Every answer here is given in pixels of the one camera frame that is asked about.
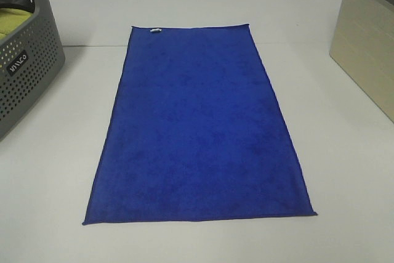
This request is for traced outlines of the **blue towel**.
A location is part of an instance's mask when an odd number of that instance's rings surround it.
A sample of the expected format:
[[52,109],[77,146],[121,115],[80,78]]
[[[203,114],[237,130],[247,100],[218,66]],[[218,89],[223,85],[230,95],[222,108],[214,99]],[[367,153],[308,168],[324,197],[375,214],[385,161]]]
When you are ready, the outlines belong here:
[[314,215],[249,25],[133,27],[84,224]]

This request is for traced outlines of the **grey perforated laundry basket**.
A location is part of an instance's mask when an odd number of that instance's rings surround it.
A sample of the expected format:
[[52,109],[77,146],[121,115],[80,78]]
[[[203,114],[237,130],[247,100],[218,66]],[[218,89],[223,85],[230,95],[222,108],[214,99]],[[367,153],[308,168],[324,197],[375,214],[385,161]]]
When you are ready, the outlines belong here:
[[36,103],[65,63],[49,0],[1,0],[32,16],[1,42],[1,137]]

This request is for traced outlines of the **beige plastic basket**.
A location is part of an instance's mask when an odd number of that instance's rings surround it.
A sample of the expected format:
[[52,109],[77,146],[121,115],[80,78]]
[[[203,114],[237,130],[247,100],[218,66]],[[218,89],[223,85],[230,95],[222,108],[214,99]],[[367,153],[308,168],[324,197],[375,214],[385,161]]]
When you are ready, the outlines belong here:
[[393,0],[342,0],[331,57],[350,76],[393,80]]

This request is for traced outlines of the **yellow-green towel in basket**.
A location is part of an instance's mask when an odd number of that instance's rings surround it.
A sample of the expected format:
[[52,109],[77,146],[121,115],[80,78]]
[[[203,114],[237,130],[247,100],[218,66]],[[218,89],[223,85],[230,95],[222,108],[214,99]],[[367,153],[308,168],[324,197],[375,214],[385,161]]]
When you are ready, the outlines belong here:
[[17,27],[32,16],[31,12],[20,9],[1,8],[1,42],[10,36]]

